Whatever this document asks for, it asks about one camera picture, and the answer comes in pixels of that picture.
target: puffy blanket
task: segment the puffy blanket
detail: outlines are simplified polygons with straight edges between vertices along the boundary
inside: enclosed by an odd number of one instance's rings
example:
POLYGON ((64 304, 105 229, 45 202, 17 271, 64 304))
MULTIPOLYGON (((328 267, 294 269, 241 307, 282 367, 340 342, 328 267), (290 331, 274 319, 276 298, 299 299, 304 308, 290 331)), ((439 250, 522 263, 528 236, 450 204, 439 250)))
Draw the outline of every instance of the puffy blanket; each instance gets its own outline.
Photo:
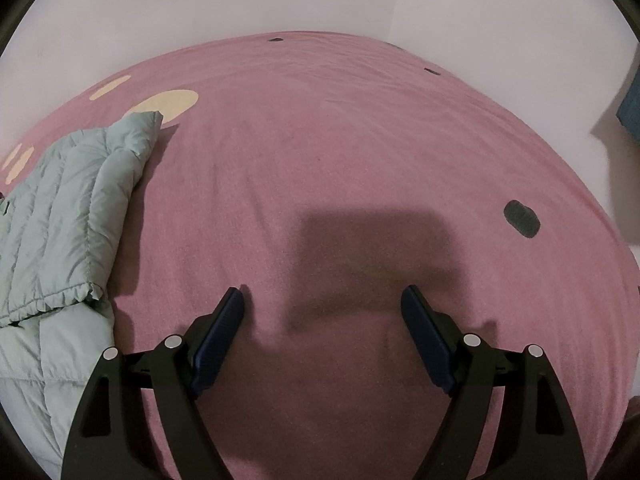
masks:
POLYGON ((52 144, 0 207, 0 402, 53 478, 100 352, 127 205, 162 123, 131 114, 52 144))

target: black bracket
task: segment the black bracket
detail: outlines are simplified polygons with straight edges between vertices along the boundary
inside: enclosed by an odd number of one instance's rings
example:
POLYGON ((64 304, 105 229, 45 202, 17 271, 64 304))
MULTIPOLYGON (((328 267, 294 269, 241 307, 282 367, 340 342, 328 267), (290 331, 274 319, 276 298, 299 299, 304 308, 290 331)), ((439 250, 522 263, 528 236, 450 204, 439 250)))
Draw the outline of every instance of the black bracket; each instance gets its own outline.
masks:
POLYGON ((569 403, 543 349, 495 349, 463 335, 434 311, 415 285, 402 293, 402 316, 431 381, 452 397, 414 480, 465 480, 478 449, 494 386, 504 400, 487 472, 476 480, 586 480, 569 403))
MULTIPOLYGON (((476 480, 587 479, 571 409, 542 348, 511 352, 464 335, 415 285, 403 291, 401 311, 431 381, 452 397, 414 480, 466 480, 494 386, 505 387, 500 425, 488 470, 476 480)), ((182 480, 232 480, 194 400, 213 385, 243 315, 242 294, 230 288, 184 336, 136 354, 107 348, 78 405, 62 480, 169 480, 152 451, 140 388, 154 390, 182 480)))

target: silver screw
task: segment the silver screw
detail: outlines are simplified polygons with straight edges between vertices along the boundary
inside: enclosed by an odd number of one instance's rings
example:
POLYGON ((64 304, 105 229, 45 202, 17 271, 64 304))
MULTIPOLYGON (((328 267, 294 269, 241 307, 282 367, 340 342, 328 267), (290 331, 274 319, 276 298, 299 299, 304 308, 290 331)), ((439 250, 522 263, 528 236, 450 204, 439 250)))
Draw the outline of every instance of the silver screw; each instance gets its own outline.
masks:
POLYGON ((480 346, 481 339, 476 334, 466 334, 462 341, 465 342, 467 346, 480 346))
POLYGON ((542 354, 545 352, 538 345, 529 345, 529 353, 533 355, 533 357, 542 357, 542 354))
POLYGON ((115 346, 110 346, 104 352, 102 352, 102 357, 107 359, 107 361, 111 361, 112 359, 115 359, 117 355, 118 355, 118 349, 115 346))
POLYGON ((164 340, 164 346, 167 348, 176 348, 182 343, 182 338, 179 335, 171 335, 164 340))

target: blue object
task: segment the blue object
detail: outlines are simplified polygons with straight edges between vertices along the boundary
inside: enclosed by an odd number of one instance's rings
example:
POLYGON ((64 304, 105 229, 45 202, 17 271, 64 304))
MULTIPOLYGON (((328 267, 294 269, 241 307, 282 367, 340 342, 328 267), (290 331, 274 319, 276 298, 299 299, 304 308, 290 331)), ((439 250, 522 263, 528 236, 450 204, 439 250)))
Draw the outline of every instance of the blue object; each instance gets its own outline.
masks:
POLYGON ((220 307, 216 320, 193 356, 193 378, 190 388, 196 397, 210 388, 225 360, 226 352, 244 316, 242 292, 235 289, 220 307))
POLYGON ((616 115, 633 138, 640 142, 640 69, 616 115))
POLYGON ((431 382, 450 395, 458 384, 454 375, 454 353, 410 287, 402 293, 401 311, 431 382))

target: bed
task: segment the bed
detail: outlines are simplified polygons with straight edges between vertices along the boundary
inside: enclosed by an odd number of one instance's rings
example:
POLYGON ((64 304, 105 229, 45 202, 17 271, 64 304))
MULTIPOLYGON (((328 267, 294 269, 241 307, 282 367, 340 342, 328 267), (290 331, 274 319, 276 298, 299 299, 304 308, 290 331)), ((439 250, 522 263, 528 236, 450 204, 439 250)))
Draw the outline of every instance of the bed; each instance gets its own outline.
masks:
MULTIPOLYGON (((114 336, 151 348, 242 285, 250 322, 199 404, 236 478, 412 475, 448 399, 397 316, 411 282, 495 346, 545 348, 595 475, 636 369, 638 267, 528 126, 392 44, 269 33, 95 84, 7 150, 3 192, 61 136, 146 110, 164 129, 113 267, 114 336)), ((174 474, 151 402, 148 417, 174 474)))

